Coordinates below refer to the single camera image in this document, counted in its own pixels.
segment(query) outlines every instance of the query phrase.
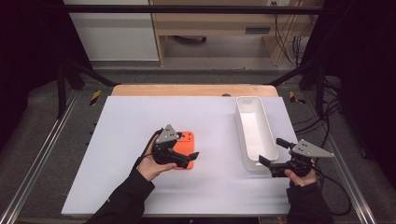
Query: orange object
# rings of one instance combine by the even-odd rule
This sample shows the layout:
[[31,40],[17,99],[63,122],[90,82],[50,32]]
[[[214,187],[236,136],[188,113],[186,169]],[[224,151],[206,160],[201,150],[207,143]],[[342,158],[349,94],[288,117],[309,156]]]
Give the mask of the orange object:
[[[194,134],[192,132],[181,132],[181,137],[177,140],[174,146],[174,151],[186,156],[194,152]],[[190,161],[186,170],[192,169],[194,161]],[[184,170],[181,167],[175,168],[176,170]]]

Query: black sleeve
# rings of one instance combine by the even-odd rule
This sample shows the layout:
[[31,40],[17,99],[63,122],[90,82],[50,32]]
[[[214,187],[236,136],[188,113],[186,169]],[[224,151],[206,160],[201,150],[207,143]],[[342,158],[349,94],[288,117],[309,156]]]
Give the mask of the black sleeve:
[[154,188],[151,182],[133,170],[86,224],[137,223],[145,211],[144,201]]
[[287,221],[293,223],[334,223],[329,206],[316,183],[287,189],[290,210]]

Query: white table surface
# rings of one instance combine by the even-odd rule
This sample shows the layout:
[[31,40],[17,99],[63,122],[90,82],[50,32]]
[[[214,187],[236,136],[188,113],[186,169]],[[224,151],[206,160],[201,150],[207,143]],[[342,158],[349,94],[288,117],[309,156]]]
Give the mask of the white table surface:
[[[297,143],[280,97],[263,97],[273,137]],[[109,96],[62,211],[94,214],[122,183],[155,131],[191,131],[199,157],[192,170],[153,180],[144,217],[256,217],[287,214],[287,178],[245,169],[236,130],[235,97]],[[277,146],[276,162],[290,159]]]

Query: gray floor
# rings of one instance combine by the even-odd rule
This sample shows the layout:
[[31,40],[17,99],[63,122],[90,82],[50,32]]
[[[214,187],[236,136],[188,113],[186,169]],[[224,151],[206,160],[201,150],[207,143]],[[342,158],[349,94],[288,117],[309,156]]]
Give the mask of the gray floor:
[[[206,43],[196,40],[170,39],[165,65],[155,63],[120,63],[113,67],[109,63],[97,63],[97,71],[113,81],[121,83],[244,83],[263,84],[276,79],[293,68],[293,64],[284,59],[279,67],[273,67],[260,38],[211,37]],[[76,105],[70,113],[61,134],[43,166],[35,185],[19,212],[20,223],[59,223],[63,221],[81,222],[75,218],[60,214],[71,187],[79,164],[89,144],[94,123],[99,119],[106,96],[111,88],[85,77],[83,91],[68,91],[77,96]],[[310,104],[298,104],[290,101],[290,91],[299,100],[309,102],[313,93],[301,92],[296,77],[284,85],[278,86],[280,96],[290,114],[292,123],[314,116]],[[96,105],[89,105],[93,92],[102,94]],[[334,99],[332,92],[326,91],[325,99]],[[56,83],[37,88],[30,93],[29,105],[23,114],[21,123],[9,139],[0,154],[0,211],[5,211],[24,177],[40,152],[52,126],[56,121],[57,95]],[[325,148],[337,148],[346,168],[356,181],[356,186],[373,214],[376,223],[396,223],[396,193],[383,176],[375,161],[363,159],[359,144],[341,113],[330,118],[331,139]],[[300,130],[307,123],[295,125]],[[322,130],[297,135],[313,144],[320,145]],[[335,161],[320,160],[319,165],[328,176],[342,181],[342,173],[334,165]],[[334,212],[346,209],[347,201],[342,191],[326,181],[323,194]],[[361,204],[354,204],[352,211],[344,217],[334,217],[337,223],[361,223]],[[278,223],[277,217],[265,217],[262,223]]]

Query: aluminum rail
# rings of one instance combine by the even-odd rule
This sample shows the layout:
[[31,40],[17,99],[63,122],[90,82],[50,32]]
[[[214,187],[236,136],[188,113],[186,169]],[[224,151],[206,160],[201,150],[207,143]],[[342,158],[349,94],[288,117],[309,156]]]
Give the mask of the aluminum rail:
[[18,214],[20,213],[26,199],[28,198],[30,192],[35,185],[38,177],[40,176],[41,170],[43,169],[47,158],[49,157],[56,140],[58,139],[61,131],[66,124],[71,111],[73,110],[74,105],[76,104],[77,98],[79,97],[79,91],[72,91],[68,100],[68,106],[64,115],[55,121],[55,124],[52,127],[44,145],[38,152],[35,161],[33,162],[32,166],[26,177],[23,179],[20,187],[18,188],[17,192],[14,195],[14,198],[8,204],[7,209],[5,212],[0,216],[0,223],[1,224],[12,224],[16,221]]
[[[312,112],[315,114],[316,109],[314,106],[314,97],[312,92],[305,92],[304,93],[305,99],[309,104]],[[326,134],[327,125],[323,125],[320,127],[320,133],[324,137]],[[353,174],[349,171],[346,162],[344,161],[340,150],[338,149],[337,145],[335,144],[332,135],[329,133],[328,135],[328,146],[329,150],[334,153],[335,155],[335,169],[337,173],[340,175],[341,180],[343,181],[344,187],[348,192],[350,199],[352,201],[353,207],[355,208],[356,214],[358,215],[361,223],[363,224],[375,224],[375,217],[367,204],[366,200],[364,199],[363,194],[361,193],[361,189],[358,186]]]
[[322,15],[343,12],[340,7],[246,7],[246,6],[140,6],[140,5],[51,5],[48,12],[70,13],[195,13],[195,14],[285,14]]

